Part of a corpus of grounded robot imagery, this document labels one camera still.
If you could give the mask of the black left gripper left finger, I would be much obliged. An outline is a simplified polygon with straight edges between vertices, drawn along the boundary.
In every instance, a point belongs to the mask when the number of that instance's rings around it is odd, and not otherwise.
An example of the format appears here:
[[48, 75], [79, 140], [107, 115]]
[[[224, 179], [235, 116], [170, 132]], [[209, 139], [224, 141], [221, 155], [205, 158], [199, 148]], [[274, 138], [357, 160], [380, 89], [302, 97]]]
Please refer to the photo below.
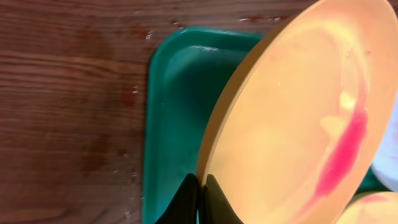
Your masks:
[[165, 212], [155, 224], [196, 224], [199, 183], [194, 174], [187, 174]]

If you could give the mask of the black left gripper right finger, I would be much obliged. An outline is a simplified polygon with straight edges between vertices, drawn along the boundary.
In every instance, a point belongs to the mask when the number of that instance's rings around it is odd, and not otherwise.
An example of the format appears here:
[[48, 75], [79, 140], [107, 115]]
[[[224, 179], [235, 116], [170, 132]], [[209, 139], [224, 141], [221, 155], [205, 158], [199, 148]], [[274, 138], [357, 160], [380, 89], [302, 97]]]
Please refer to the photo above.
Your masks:
[[243, 224], [235, 214], [220, 185], [211, 174], [203, 188], [204, 224]]

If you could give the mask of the yellow plate with red stain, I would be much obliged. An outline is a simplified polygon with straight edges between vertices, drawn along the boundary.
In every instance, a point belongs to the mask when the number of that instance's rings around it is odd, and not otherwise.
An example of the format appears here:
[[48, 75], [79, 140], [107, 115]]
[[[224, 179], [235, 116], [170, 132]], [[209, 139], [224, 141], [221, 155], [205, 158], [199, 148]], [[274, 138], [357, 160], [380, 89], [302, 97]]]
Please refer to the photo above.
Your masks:
[[382, 142], [397, 93], [386, 0], [321, 0], [248, 53], [209, 118], [197, 162], [243, 223], [335, 223]]

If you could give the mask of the light blue plate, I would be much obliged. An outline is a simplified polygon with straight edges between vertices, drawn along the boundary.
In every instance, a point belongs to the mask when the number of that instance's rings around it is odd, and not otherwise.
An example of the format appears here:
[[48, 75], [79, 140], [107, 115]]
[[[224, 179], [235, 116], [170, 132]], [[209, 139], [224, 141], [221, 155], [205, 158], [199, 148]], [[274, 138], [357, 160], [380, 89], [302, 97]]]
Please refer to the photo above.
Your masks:
[[371, 169], [385, 187], [397, 192], [397, 97]]

